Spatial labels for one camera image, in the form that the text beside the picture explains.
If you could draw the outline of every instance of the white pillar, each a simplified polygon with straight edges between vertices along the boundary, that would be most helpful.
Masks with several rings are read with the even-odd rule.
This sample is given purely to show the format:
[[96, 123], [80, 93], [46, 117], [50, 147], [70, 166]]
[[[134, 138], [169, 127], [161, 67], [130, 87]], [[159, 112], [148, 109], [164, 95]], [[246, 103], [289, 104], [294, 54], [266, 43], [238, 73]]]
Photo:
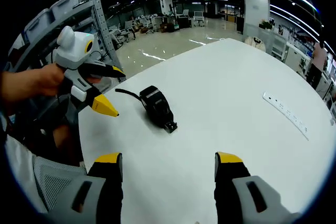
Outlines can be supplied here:
[[172, 0], [160, 0], [160, 6], [161, 6], [162, 14], [168, 15], [170, 13], [169, 5], [171, 5], [172, 8], [173, 8], [173, 1]]
[[269, 22], [269, 0], [245, 0], [245, 24], [259, 26], [262, 20]]

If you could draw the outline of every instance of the polished floor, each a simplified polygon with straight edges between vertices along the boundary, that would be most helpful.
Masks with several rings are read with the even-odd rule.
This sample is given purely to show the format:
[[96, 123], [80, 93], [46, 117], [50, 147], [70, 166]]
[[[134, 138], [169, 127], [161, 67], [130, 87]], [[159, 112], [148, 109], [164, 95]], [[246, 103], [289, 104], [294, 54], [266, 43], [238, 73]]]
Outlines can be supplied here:
[[241, 41], [242, 34], [236, 31], [235, 23], [206, 19], [204, 27], [193, 26], [173, 33], [136, 33], [135, 40], [130, 39], [117, 50], [117, 56], [126, 77], [130, 78], [164, 60], [221, 38]]

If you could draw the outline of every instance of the white tabletop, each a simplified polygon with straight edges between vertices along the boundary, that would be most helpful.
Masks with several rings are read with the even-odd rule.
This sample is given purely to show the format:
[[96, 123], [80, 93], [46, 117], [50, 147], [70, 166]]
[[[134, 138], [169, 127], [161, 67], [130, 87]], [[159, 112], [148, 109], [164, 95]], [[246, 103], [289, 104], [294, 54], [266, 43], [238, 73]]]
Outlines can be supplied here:
[[[79, 113], [87, 170], [103, 154], [123, 154], [123, 223], [214, 223], [215, 152], [239, 156], [281, 194], [291, 212], [304, 211], [327, 176], [336, 126], [318, 94], [272, 56], [233, 39], [201, 46], [155, 65], [118, 88], [154, 85], [167, 98], [178, 129], [148, 121], [135, 98], [110, 90], [118, 118]], [[276, 95], [308, 127], [308, 141], [262, 98]]]

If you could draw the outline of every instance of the white power strip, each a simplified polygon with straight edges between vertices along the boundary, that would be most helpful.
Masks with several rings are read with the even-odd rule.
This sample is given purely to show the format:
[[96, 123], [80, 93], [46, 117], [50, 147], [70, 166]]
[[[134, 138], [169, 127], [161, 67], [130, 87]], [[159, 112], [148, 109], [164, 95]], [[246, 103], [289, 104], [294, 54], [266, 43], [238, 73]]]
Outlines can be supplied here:
[[298, 119], [294, 115], [294, 113], [292, 113], [292, 111], [289, 108], [287, 108], [284, 105], [284, 103], [282, 103], [275, 96], [273, 96], [273, 95], [271, 95], [270, 93], [267, 93], [267, 92], [265, 92], [262, 95], [262, 98], [265, 101], [267, 101], [268, 103], [272, 104], [274, 106], [274, 108], [276, 108], [282, 114], [284, 114], [299, 129], [299, 131], [301, 131], [303, 133], [303, 135], [306, 137], [306, 139], [309, 140], [308, 139], [308, 129], [307, 129], [307, 127], [304, 125], [304, 123], [302, 123], [302, 121], [300, 119]]

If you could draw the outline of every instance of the person's arm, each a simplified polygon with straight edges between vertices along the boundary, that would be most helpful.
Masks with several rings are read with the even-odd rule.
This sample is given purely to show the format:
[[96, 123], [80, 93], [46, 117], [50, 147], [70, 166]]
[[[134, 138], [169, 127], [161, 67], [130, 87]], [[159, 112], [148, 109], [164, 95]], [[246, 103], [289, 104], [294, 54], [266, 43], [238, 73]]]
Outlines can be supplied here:
[[317, 43], [315, 43], [315, 45], [314, 45], [314, 51], [313, 51], [313, 54], [312, 54], [312, 57], [313, 57], [313, 59], [315, 58], [315, 56], [316, 56], [316, 54], [317, 54]]
[[4, 105], [9, 106], [37, 95], [56, 95], [64, 79], [63, 70], [56, 64], [19, 73], [2, 72], [1, 75], [1, 97]]

